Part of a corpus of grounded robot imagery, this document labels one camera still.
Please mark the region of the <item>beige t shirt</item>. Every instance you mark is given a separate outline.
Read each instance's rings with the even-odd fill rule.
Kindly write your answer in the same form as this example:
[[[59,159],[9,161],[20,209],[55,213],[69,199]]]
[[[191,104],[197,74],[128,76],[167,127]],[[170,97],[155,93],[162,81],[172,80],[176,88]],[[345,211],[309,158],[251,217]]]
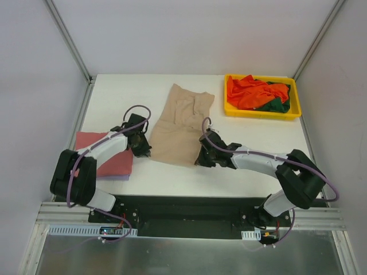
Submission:
[[[151,160],[191,167],[199,156],[202,122],[210,114],[214,95],[195,93],[173,84],[149,139]]]

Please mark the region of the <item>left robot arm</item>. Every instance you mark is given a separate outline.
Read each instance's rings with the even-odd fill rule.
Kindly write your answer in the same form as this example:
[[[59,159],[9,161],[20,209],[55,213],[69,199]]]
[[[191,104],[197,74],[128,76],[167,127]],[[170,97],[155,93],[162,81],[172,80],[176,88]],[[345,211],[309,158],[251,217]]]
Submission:
[[[131,150],[135,157],[149,157],[151,146],[145,137],[148,118],[131,114],[127,122],[113,127],[101,139],[77,151],[61,152],[54,171],[50,191],[75,205],[101,209],[109,223],[121,216],[117,198],[96,187],[97,169],[119,153]]]

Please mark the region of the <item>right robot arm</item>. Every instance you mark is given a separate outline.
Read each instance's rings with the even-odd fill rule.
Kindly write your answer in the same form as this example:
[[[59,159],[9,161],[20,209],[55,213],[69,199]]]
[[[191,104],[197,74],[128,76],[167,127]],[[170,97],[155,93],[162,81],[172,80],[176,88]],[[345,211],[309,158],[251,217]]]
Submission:
[[[227,145],[209,129],[199,142],[198,166],[250,170],[279,181],[281,190],[268,196],[257,211],[264,226],[273,225],[283,212],[294,207],[309,209],[326,184],[320,170],[300,150],[280,155],[253,151],[239,143]]]

